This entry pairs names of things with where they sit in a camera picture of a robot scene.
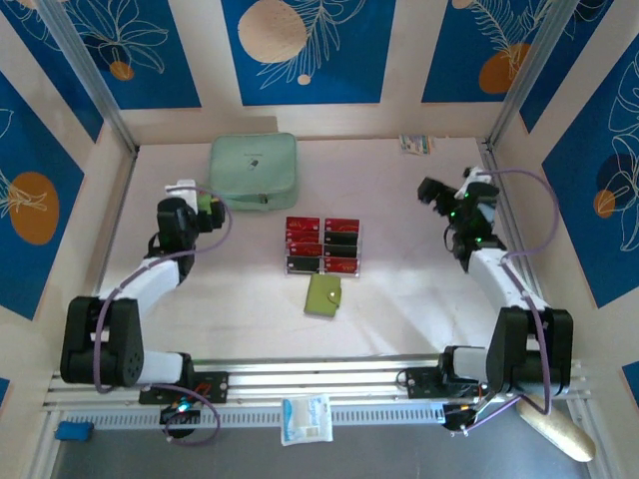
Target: gray floor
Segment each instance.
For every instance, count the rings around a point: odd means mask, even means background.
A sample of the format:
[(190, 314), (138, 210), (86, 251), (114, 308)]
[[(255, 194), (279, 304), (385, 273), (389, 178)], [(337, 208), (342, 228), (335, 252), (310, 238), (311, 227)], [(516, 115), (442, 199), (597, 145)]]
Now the gray floor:
[(469, 437), (441, 426), (336, 427), (334, 442), (282, 447), (280, 429), (222, 430), (179, 447), (161, 432), (96, 431), (60, 448), (53, 478), (582, 478), (576, 463), (506, 411)]

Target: red card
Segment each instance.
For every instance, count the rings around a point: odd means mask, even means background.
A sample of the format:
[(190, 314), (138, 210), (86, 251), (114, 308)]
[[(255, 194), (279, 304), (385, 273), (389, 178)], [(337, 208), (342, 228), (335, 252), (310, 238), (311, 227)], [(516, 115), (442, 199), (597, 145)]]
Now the red card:
[(320, 219), (311, 217), (287, 217), (287, 231), (318, 232)]
[(287, 242), (320, 242), (320, 232), (287, 232)]
[(359, 220), (347, 220), (344, 218), (326, 218), (324, 229), (327, 232), (359, 232)]
[(291, 256), (321, 256), (321, 244), (313, 242), (290, 242), (288, 244)]
[(326, 272), (357, 273), (357, 259), (354, 257), (332, 257), (323, 259)]

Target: white table surface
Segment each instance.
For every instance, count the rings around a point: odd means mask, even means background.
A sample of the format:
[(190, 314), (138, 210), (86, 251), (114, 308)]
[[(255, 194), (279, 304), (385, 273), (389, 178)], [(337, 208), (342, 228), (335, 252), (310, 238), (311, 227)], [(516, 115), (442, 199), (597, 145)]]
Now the white table surface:
[[(496, 321), (478, 285), (446, 251), (447, 220), (417, 200), (425, 176), (461, 185), (480, 165), (474, 139), (442, 139), (427, 157), (397, 140), (299, 143), (300, 199), (290, 210), (235, 213), (229, 240), (196, 257), (187, 280), (143, 320), (145, 348), (195, 358), (337, 357), (487, 346)], [(205, 183), (209, 145), (145, 146), (124, 204), (103, 287), (147, 252), (164, 185)], [(342, 280), (333, 319), (303, 313), (309, 277), (284, 275), (286, 216), (358, 218), (360, 278)], [(222, 233), (200, 235), (198, 247)]]

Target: wire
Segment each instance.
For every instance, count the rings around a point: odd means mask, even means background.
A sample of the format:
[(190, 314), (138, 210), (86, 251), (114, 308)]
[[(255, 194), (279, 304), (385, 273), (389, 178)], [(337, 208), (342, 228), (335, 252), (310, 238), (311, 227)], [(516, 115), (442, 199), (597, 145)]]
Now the wire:
[[(111, 303), (115, 300), (117, 295), (120, 294), (124, 288), (126, 288), (129, 284), (131, 284), (133, 281), (135, 281), (138, 277), (140, 277), (142, 274), (147, 272), (152, 267), (155, 267), (155, 266), (157, 266), (159, 264), (162, 264), (163, 262), (166, 262), (166, 261), (177, 259), (179, 257), (190, 256), (190, 255), (209, 252), (209, 251), (212, 251), (213, 249), (219, 247), (220, 245), (222, 245), (222, 243), (224, 243), (227, 240), (227, 238), (229, 237), (229, 234), (231, 232), (231, 229), (233, 228), (233, 215), (231, 214), (231, 210), (213, 192), (211, 192), (211, 191), (209, 191), (209, 190), (207, 190), (205, 188), (191, 187), (191, 186), (188, 186), (188, 187), (179, 186), (179, 187), (171, 187), (171, 188), (167, 188), (166, 189), (167, 193), (168, 192), (182, 191), (182, 190), (194, 190), (194, 191), (196, 191), (198, 193), (208, 194), (208, 195), (211, 195), (213, 198), (216, 198), (220, 203), (222, 203), (222, 205), (224, 206), (224, 208), (225, 208), (225, 210), (227, 212), (227, 220), (228, 220), (227, 221), (227, 223), (228, 223), (227, 230), (225, 231), (225, 233), (222, 235), (222, 237), (220, 239), (218, 239), (216, 242), (214, 242), (213, 244), (211, 244), (209, 246), (203, 247), (202, 249), (173, 252), (171, 254), (167, 254), (166, 256), (159, 257), (158, 259), (156, 259), (154, 261), (151, 261), (146, 266), (143, 266), (143, 267), (140, 267), (140, 268), (136, 269), (134, 272), (132, 272), (129, 276), (127, 276), (117, 287), (115, 287), (109, 293), (109, 295), (107, 296), (107, 298), (103, 302), (102, 308), (100, 309), (100, 314), (98, 315), (98, 321), (96, 323), (96, 341), (95, 341), (94, 347), (93, 347), (93, 383), (96, 386), (96, 390), (100, 394), (107, 394), (107, 393), (109, 393), (109, 392), (111, 392), (113, 390), (113, 387), (104, 387), (102, 385), (102, 380), (100, 378), (100, 358), (101, 358), (101, 352), (102, 352), (102, 341), (100, 340), (100, 338), (102, 337), (102, 331), (104, 329), (104, 322), (105, 322), (105, 319), (107, 317), (107, 311), (109, 310), (109, 306), (111, 306)], [(216, 431), (212, 434), (212, 436), (210, 438), (204, 439), (202, 441), (189, 442), (189, 443), (184, 442), (184, 441), (181, 441), (181, 442), (177, 442), (176, 441), (176, 444), (180, 444), (180, 445), (201, 445), (201, 444), (206, 444), (206, 443), (210, 442), (213, 438), (215, 438), (215, 436), (217, 436), (218, 430), (220, 428), (220, 415), (218, 414), (218, 411), (213, 406), (213, 404), (207, 398), (205, 398), (204, 396), (198, 394), (195, 391), (191, 391), (189, 389), (183, 388), (181, 386), (176, 386), (176, 385), (173, 385), (173, 384), (152, 384), (151, 386), (152, 387), (161, 388), (161, 389), (170, 389), (170, 390), (180, 391), (180, 392), (184, 392), (186, 394), (189, 394), (189, 395), (197, 398), (205, 406), (209, 407), (213, 411), (214, 416), (216, 417), (216, 420), (218, 422), (218, 427), (217, 427)]]
[(479, 427), (481, 424), (484, 424), (486, 421), (492, 419), (493, 417), (497, 416), (498, 414), (501, 414), (503, 411), (508, 409), (513, 404), (516, 404), (521, 399), (523, 399), (528, 404), (530, 404), (540, 414), (548, 415), (548, 414), (550, 414), (550, 412), (552, 410), (552, 401), (551, 401), (551, 397), (550, 397), (551, 396), (551, 391), (550, 391), (550, 388), (551, 388), (551, 384), (550, 384), (550, 364), (549, 364), (549, 361), (548, 361), (548, 350), (546, 348), (546, 338), (545, 338), (545, 335), (544, 335), (544, 332), (543, 332), (543, 324), (541, 322), (541, 316), (539, 315), (539, 311), (537, 310), (537, 306), (535, 306), (534, 301), (530, 297), (530, 294), (526, 290), (525, 286), (519, 280), (519, 278), (514, 273), (514, 271), (508, 266), (508, 261), (512, 257), (529, 256), (529, 255), (532, 255), (532, 254), (537, 254), (537, 253), (545, 250), (548, 247), (548, 245), (552, 242), (552, 240), (554, 240), (555, 235), (557, 233), (557, 229), (559, 227), (559, 202), (557, 201), (557, 197), (555, 196), (555, 193), (553, 192), (553, 190), (550, 187), (550, 185), (548, 185), (548, 183), (543, 178), (541, 178), (539, 175), (537, 175), (535, 173), (532, 173), (532, 172), (530, 172), (528, 170), (524, 170), (524, 169), (520, 169), (520, 168), (508, 168), (508, 169), (504, 169), (504, 170), (485, 171), (485, 172), (479, 173), (479, 175), (497, 176), (497, 175), (504, 175), (504, 174), (510, 174), (510, 173), (518, 173), (518, 174), (521, 174), (521, 175), (526, 175), (526, 176), (536, 180), (538, 183), (540, 183), (544, 187), (546, 192), (548, 192), (548, 195), (550, 195), (550, 198), (551, 198), (551, 200), (553, 202), (554, 216), (553, 216), (553, 221), (552, 221), (552, 227), (550, 228), (550, 233), (548, 234), (548, 238), (546, 238), (546, 240), (538, 247), (535, 247), (535, 248), (532, 248), (532, 249), (525, 249), (525, 250), (522, 250), (522, 251), (508, 252), (508, 253), (506, 253), (503, 256), (503, 258), (501, 259), (501, 262), (500, 262), (500, 265), (503, 268), (503, 270), (505, 271), (505, 273), (508, 275), (510, 280), (514, 283), (515, 287), (521, 293), (521, 297), (524, 299), (524, 301), (526, 302), (526, 304), (530, 308), (530, 310), (532, 312), (532, 316), (534, 318), (535, 330), (537, 332), (537, 341), (539, 342), (539, 356), (541, 358), (541, 374), (542, 374), (542, 377), (543, 377), (544, 407), (543, 408), (539, 407), (529, 397), (527, 397), (524, 394), (520, 394), (518, 396), (515, 396), (514, 398), (512, 398), (511, 400), (509, 400), (505, 404), (503, 404), (498, 409), (496, 409), (493, 412), (491, 412), (490, 414), (488, 414), (486, 417), (483, 417), (479, 421), (475, 422), (474, 424), (471, 424), (470, 426), (465, 428), (463, 431), (458, 431), (458, 432), (463, 432), (463, 433), (467, 433), (467, 432), (471, 431), (472, 429), (474, 429), (476, 427)]
[(546, 190), (546, 192), (548, 192), (548, 195), (550, 195), (550, 199), (553, 202), (554, 216), (552, 219), (552, 227), (550, 228), (550, 233), (548, 234), (548, 238), (546, 238), (546, 241), (544, 241), (538, 247), (534, 247), (532, 249), (508, 252), (504, 257), (504, 260), (508, 260), (516, 256), (529, 256), (529, 255), (537, 254), (539, 252), (544, 251), (548, 247), (548, 245), (554, 240), (555, 234), (557, 233), (557, 229), (559, 228), (559, 202), (557, 201), (555, 192), (552, 190), (550, 185), (548, 185), (548, 183), (539, 175), (537, 175), (536, 173), (532, 173), (528, 170), (524, 170), (522, 168), (506, 168), (503, 170), (485, 171), (478, 174), (481, 176), (497, 176), (497, 175), (507, 175), (510, 173), (518, 173), (520, 175), (526, 175), (527, 177), (530, 177), (536, 180), (538, 183), (540, 183), (543, 186), (543, 188)]
[(399, 387), (401, 387), (401, 388), (405, 389), (405, 388), (406, 388), (406, 386), (408, 385), (408, 382), (407, 382), (407, 381), (403, 381), (403, 382), (401, 382), (401, 381), (399, 380), (399, 375), (400, 375), (400, 374), (402, 374), (402, 373), (404, 374), (404, 377), (405, 377), (405, 375), (406, 375), (406, 370), (405, 370), (405, 369), (402, 369), (402, 370), (401, 370), (401, 371), (397, 374), (397, 376), (395, 377), (395, 384), (396, 384), (397, 386), (399, 386)]
[(452, 252), (452, 247), (448, 247), (448, 233), (452, 230), (452, 226), (448, 225), (443, 231), (443, 245), (448, 252)]
[(215, 438), (220, 433), (220, 427), (221, 427), (220, 413), (218, 412), (216, 407), (213, 405), (213, 403), (211, 401), (209, 401), (209, 399), (207, 399), (205, 396), (201, 395), (200, 393), (198, 393), (196, 391), (192, 391), (190, 389), (187, 389), (186, 387), (176, 386), (175, 384), (152, 384), (151, 387), (155, 387), (155, 388), (159, 388), (159, 389), (166, 389), (166, 390), (169, 390), (169, 391), (182, 392), (184, 394), (188, 394), (190, 396), (193, 396), (196, 399), (198, 399), (200, 402), (202, 402), (202, 404), (204, 404), (209, 409), (211, 409), (211, 411), (213, 411), (214, 417), (216, 418), (216, 430), (213, 431), (213, 434), (208, 436), (206, 439), (202, 439), (200, 441), (189, 441), (189, 442), (187, 442), (187, 441), (177, 441), (173, 437), (171, 437), (171, 435), (169, 434), (169, 425), (171, 423), (171, 419), (168, 420), (167, 424), (165, 425), (165, 427), (163, 429), (163, 431), (164, 431), (164, 434), (167, 436), (167, 439), (172, 444), (177, 444), (179, 446), (203, 446), (203, 445), (208, 444), (210, 442), (213, 442), (215, 440)]

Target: green pouch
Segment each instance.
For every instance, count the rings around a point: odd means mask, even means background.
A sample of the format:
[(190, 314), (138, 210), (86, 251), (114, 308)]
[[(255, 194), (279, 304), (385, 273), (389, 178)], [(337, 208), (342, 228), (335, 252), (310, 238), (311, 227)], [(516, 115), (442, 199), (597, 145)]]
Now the green pouch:
[(209, 183), (232, 210), (291, 208), (298, 200), (298, 142), (288, 133), (219, 137)]
[(341, 278), (330, 274), (314, 274), (311, 276), (306, 314), (335, 316), (341, 302)]

